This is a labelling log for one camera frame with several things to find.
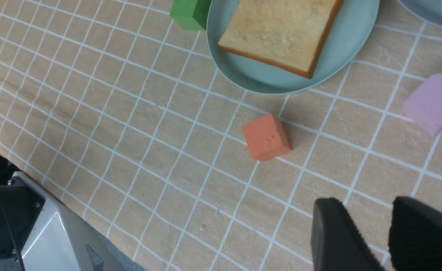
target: green block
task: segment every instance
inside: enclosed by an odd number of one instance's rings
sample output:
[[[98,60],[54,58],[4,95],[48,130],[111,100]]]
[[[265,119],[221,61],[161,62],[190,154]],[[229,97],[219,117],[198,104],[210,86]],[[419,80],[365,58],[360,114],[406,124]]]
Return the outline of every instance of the green block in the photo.
[[[186,30],[206,30],[211,0],[174,0],[171,18]]]

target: toast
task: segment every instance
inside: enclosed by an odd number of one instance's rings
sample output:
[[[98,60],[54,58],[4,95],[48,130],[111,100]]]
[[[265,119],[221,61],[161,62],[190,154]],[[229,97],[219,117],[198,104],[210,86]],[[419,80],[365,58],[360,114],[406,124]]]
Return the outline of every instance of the toast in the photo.
[[[239,0],[223,50],[311,79],[343,0]]]

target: orange foam block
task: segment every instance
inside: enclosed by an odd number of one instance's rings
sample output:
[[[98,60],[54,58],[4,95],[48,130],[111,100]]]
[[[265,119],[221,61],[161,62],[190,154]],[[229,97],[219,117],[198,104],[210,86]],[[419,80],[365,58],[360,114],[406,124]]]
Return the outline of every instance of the orange foam block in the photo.
[[[268,161],[291,151],[281,120],[272,113],[243,125],[248,150],[252,158]]]

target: plate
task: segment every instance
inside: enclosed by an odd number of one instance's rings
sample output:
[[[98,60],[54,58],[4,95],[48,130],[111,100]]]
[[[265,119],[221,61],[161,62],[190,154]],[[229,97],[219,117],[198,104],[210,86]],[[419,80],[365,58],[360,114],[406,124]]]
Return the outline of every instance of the plate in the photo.
[[[212,0],[207,17],[209,51],[219,70],[234,84],[261,94],[288,94],[313,87],[333,76],[360,51],[375,24],[380,0],[345,0],[333,23],[312,79],[228,53],[218,40],[238,0]]]
[[[399,0],[415,16],[442,27],[442,0]]]

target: pink block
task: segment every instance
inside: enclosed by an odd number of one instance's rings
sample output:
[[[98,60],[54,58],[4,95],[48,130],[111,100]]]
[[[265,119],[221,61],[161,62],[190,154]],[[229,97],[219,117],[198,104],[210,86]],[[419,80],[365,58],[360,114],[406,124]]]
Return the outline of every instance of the pink block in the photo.
[[[426,132],[442,130],[442,74],[432,75],[403,104],[403,112]]]

